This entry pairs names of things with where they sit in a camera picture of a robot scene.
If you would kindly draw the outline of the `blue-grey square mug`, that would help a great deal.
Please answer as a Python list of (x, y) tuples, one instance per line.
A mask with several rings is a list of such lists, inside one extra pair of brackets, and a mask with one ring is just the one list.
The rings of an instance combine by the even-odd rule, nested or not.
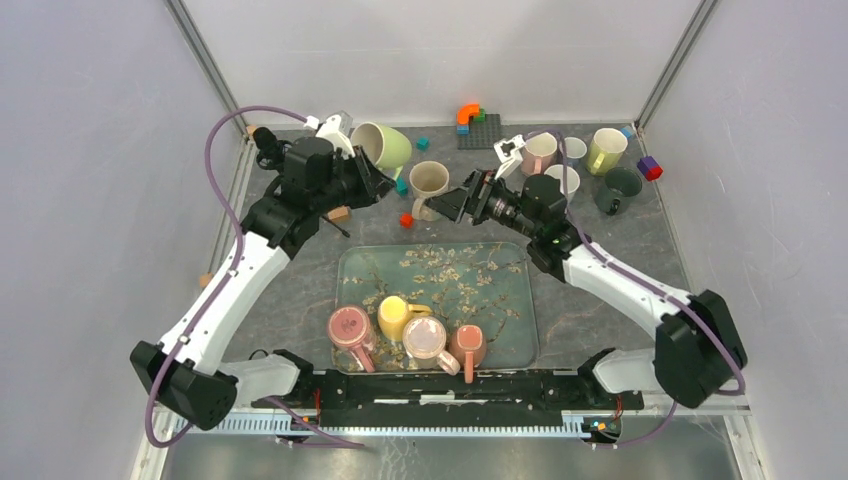
[(587, 155), (588, 147), (580, 138), (569, 136), (563, 139), (563, 150), (567, 165), (577, 168), (579, 162)]

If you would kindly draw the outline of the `light pink hexagonal mug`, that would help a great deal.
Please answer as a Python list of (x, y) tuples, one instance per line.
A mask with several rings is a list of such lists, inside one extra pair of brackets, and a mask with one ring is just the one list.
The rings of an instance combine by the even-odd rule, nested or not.
[(542, 132), (526, 137), (522, 149), (522, 173), (526, 176), (543, 174), (558, 151), (558, 140), (551, 133)]

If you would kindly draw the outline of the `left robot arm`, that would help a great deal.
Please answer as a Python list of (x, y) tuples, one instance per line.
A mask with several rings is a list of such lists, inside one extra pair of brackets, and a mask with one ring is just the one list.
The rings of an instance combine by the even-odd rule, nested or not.
[(210, 430), (230, 410), (278, 396), (306, 405), (313, 379), (278, 354), (225, 363), (230, 341), (260, 294), (337, 208), (369, 207), (395, 186), (364, 148), (303, 137), (283, 151), (278, 176), (247, 211), (209, 288), (157, 343), (139, 342), (130, 362), (153, 401)]

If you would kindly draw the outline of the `dark teal mug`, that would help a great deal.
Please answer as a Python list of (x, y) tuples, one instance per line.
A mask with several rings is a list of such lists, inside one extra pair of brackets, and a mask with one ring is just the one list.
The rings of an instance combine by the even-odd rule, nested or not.
[(642, 191), (640, 174), (625, 167), (610, 169), (595, 194), (598, 210), (608, 216), (624, 213)]

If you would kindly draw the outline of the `yellow-green hexagonal mug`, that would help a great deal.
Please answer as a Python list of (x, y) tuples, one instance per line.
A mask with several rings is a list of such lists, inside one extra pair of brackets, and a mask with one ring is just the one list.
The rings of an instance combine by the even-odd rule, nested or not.
[(616, 167), (628, 147), (628, 137), (615, 128), (597, 130), (590, 142), (585, 159), (587, 172), (594, 176), (603, 176)]

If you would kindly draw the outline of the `cream and green mug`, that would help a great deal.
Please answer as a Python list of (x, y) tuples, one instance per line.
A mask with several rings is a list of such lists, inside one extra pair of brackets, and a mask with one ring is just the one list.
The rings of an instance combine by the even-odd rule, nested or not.
[(412, 167), (409, 186), (414, 196), (411, 215), (416, 221), (438, 221), (442, 215), (427, 207), (427, 199), (448, 191), (450, 173), (445, 165), (436, 161), (422, 161)]

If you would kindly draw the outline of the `light blue mug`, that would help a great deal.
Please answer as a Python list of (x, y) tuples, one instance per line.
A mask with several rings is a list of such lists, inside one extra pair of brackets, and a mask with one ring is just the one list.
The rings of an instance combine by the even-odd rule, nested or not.
[(544, 174), (554, 178), (560, 187), (561, 192), (565, 195), (567, 202), (571, 203), (581, 185), (581, 179), (578, 172), (570, 167), (561, 164), (551, 165)]

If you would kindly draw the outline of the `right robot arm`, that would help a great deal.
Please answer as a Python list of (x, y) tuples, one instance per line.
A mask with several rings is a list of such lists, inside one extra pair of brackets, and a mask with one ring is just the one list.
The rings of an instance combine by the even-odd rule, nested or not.
[(650, 348), (611, 349), (587, 361), (590, 373), (577, 382), (585, 405), (602, 408), (617, 393), (655, 391), (694, 409), (713, 395), (744, 394), (747, 356), (723, 297), (665, 285), (614, 258), (577, 225), (562, 190), (554, 178), (533, 175), (512, 191), (494, 172), (476, 170), (424, 204), (454, 222), (491, 220), (526, 236), (540, 271), (593, 294), (652, 338)]

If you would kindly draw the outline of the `pale pink mug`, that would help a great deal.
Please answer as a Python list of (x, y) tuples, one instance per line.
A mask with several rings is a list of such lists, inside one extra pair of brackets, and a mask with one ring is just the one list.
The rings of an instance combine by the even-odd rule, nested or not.
[(404, 349), (417, 370), (441, 369), (456, 375), (460, 363), (448, 351), (448, 335), (444, 325), (434, 317), (411, 319), (402, 334)]

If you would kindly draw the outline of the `coral mug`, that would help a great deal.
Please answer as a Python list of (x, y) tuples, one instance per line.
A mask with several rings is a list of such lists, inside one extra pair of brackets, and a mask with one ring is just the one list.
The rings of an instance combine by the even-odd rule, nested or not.
[(451, 337), (449, 352), (460, 362), (464, 381), (471, 384), (487, 353), (487, 341), (477, 325), (463, 325)]

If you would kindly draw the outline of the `light green mug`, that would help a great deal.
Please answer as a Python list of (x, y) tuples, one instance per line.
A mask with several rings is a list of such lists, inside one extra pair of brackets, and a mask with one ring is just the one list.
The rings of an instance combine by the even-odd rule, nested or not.
[(354, 146), (361, 146), (372, 164), (396, 180), (411, 159), (412, 145), (398, 130), (385, 125), (363, 122), (350, 137)]

